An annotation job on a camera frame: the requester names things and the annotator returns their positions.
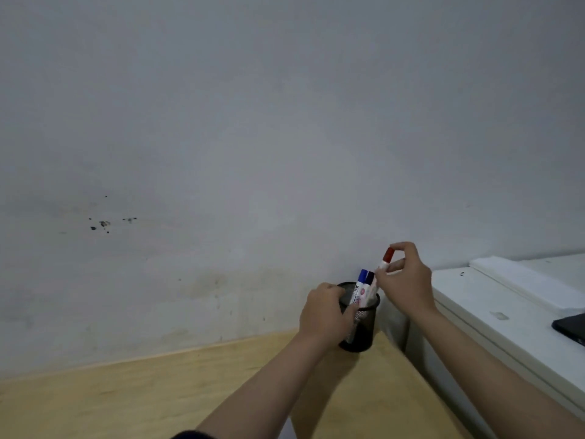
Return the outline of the black flat device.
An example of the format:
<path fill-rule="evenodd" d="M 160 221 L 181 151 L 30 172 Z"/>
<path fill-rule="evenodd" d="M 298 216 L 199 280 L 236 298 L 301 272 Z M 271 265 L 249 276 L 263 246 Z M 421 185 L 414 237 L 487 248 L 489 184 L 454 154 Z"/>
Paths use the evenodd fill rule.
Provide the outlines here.
<path fill-rule="evenodd" d="M 585 312 L 554 320 L 551 327 L 568 339 L 585 347 Z"/>

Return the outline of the red-capped white marker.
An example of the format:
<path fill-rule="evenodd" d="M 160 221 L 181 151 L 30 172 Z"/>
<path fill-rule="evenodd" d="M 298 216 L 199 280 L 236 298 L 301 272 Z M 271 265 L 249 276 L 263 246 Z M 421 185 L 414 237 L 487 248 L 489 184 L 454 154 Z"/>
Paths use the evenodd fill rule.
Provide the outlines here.
<path fill-rule="evenodd" d="M 388 267 L 391 264 L 392 257 L 394 256 L 394 250 L 392 248 L 388 248 L 384 254 L 382 261 L 380 262 L 377 270 L 382 270 L 385 273 L 388 272 Z M 374 273 L 373 279 L 370 284 L 370 288 L 368 290 L 367 298 L 365 300 L 366 305 L 369 307 L 375 303 L 376 295 L 378 293 L 378 281 L 376 278 L 376 273 Z"/>

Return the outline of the person's left hand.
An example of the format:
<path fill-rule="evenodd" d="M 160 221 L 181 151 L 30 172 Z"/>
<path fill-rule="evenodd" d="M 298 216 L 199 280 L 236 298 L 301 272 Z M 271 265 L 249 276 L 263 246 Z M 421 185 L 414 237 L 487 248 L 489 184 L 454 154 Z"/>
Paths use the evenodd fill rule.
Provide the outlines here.
<path fill-rule="evenodd" d="M 299 336 L 327 350 L 343 341 L 352 325 L 341 325 L 339 299 L 344 289 L 331 283 L 321 283 L 308 294 L 300 316 Z"/>

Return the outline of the person's right hand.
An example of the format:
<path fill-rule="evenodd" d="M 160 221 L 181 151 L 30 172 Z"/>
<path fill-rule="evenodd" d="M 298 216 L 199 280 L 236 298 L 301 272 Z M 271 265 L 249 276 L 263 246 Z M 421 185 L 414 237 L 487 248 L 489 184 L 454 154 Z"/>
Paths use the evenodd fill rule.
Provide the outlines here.
<path fill-rule="evenodd" d="M 406 316 L 416 322 L 438 313 L 432 292 L 432 272 L 421 260 L 412 242 L 398 242 L 389 246 L 404 253 L 406 266 L 394 273 L 377 270 L 378 287 Z"/>

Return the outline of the dark-blue-capped white marker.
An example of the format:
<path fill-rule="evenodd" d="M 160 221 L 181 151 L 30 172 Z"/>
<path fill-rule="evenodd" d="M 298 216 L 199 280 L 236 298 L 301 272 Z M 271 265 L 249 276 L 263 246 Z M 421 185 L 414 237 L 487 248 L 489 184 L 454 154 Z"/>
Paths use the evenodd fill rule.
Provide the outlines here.
<path fill-rule="evenodd" d="M 367 293 L 365 295 L 363 295 L 363 299 L 362 299 L 362 302 L 361 302 L 362 303 L 362 306 L 360 307 L 360 310 L 357 313 L 357 315 L 358 315 L 358 321 L 361 320 L 362 317 L 364 317 L 364 315 L 365 315 L 365 311 L 363 309 L 367 308 L 367 305 L 365 303 L 365 300 L 367 298 L 368 290 L 370 288 L 370 284 L 371 284 L 371 281 L 373 279 L 373 276 L 374 276 L 374 272 L 369 271 L 368 281 L 367 281 L 368 287 L 366 288 Z"/>

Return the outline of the person's left forearm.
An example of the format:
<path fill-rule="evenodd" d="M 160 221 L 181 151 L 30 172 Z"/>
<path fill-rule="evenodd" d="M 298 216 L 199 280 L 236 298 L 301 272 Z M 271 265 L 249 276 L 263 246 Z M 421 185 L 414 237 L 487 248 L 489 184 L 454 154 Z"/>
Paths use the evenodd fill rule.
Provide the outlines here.
<path fill-rule="evenodd" d="M 313 369 L 340 339 L 299 331 L 196 428 L 212 439 L 277 439 Z"/>

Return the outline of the white flat long box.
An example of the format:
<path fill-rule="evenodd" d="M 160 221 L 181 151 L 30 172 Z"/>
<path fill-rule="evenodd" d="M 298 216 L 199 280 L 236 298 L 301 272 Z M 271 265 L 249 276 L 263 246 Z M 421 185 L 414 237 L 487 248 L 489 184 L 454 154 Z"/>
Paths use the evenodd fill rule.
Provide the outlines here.
<path fill-rule="evenodd" d="M 585 312 L 585 292 L 520 262 L 491 256 L 470 261 L 470 267 L 559 317 Z"/>

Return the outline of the person's right forearm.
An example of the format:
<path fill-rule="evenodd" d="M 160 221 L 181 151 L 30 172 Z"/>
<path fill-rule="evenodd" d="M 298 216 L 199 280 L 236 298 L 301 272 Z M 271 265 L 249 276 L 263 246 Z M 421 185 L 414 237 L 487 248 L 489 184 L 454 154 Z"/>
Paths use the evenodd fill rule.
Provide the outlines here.
<path fill-rule="evenodd" d="M 498 439 L 585 439 L 585 422 L 528 383 L 435 307 L 408 312 Z"/>

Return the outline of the blue-capped white marker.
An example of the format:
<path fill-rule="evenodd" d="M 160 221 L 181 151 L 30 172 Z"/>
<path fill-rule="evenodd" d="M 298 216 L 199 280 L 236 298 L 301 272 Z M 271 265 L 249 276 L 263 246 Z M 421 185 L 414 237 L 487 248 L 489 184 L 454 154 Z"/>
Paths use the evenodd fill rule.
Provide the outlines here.
<path fill-rule="evenodd" d="M 360 275 L 358 277 L 358 280 L 356 281 L 354 290 L 352 291 L 352 295 L 348 301 L 348 305 L 352 305 L 352 304 L 358 304 L 359 307 L 362 306 L 362 299 L 363 299 L 363 295 L 365 295 L 367 293 L 366 288 L 368 287 L 368 275 L 369 275 L 369 271 L 362 269 L 360 272 Z M 358 324 L 358 315 L 356 314 L 354 317 L 354 321 L 353 321 L 353 325 L 352 325 L 352 329 L 350 330 L 348 336 L 346 337 L 345 341 L 348 344 L 351 344 L 353 342 L 353 339 L 355 337 L 355 331 L 357 328 L 357 324 Z"/>

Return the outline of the black mesh pen holder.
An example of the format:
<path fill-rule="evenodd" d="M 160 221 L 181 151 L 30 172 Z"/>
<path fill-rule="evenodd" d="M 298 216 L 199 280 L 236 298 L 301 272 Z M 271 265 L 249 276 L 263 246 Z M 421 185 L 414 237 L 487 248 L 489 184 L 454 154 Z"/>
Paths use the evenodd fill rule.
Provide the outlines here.
<path fill-rule="evenodd" d="M 338 284 L 338 286 L 345 291 L 345 294 L 339 299 L 339 307 L 342 313 L 345 312 L 350 303 L 350 298 L 353 294 L 355 285 L 356 282 L 351 281 Z M 366 307 L 357 312 L 352 331 L 339 343 L 341 349 L 347 352 L 361 353 L 371 347 L 374 338 L 376 311 L 380 302 L 381 298 L 376 294 L 371 303 L 368 303 Z"/>

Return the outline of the white cabinet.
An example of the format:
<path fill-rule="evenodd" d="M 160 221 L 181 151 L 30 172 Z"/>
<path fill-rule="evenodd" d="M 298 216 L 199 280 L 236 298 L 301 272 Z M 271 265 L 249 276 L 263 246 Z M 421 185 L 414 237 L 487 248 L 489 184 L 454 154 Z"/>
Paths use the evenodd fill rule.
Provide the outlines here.
<path fill-rule="evenodd" d="M 585 421 L 585 347 L 552 328 L 560 319 L 471 268 L 433 273 L 438 310 L 508 368 Z M 496 439 L 416 325 L 406 356 L 477 439 Z"/>

